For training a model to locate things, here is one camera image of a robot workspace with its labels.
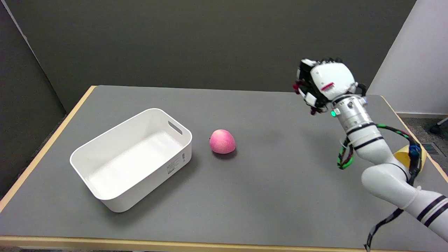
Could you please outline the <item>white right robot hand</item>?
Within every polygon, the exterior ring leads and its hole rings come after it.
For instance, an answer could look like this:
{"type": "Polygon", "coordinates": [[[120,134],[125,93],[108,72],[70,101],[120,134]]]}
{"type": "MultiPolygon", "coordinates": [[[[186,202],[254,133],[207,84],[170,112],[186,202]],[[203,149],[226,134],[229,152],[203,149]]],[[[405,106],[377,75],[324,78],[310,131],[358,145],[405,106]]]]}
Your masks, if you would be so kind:
{"type": "Polygon", "coordinates": [[[293,89],[310,107],[310,114],[326,113],[327,104],[334,103],[344,95],[354,95],[360,89],[361,97],[367,88],[355,81],[353,74],[341,59],[314,61],[304,58],[297,69],[293,89]]]}

